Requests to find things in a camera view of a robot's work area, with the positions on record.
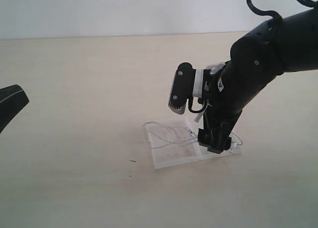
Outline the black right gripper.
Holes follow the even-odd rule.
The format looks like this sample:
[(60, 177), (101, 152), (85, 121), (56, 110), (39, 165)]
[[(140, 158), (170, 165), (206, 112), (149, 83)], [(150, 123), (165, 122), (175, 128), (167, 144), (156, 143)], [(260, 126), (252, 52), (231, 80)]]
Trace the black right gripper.
[(243, 73), (204, 73), (202, 95), (211, 104), (206, 117), (213, 136), (210, 129), (198, 129), (198, 143), (208, 152), (221, 154), (231, 148), (232, 138), (229, 135), (243, 109)]

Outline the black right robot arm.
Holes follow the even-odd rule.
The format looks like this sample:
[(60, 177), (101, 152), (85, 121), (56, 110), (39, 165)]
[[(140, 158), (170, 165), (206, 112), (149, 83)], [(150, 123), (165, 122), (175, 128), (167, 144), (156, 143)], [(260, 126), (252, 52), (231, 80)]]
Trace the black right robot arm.
[(212, 153), (228, 150), (230, 133), (243, 108), (261, 90), (284, 73), (317, 68), (317, 9), (260, 24), (234, 42), (229, 61), (204, 75), (202, 101), (208, 106), (199, 144)]

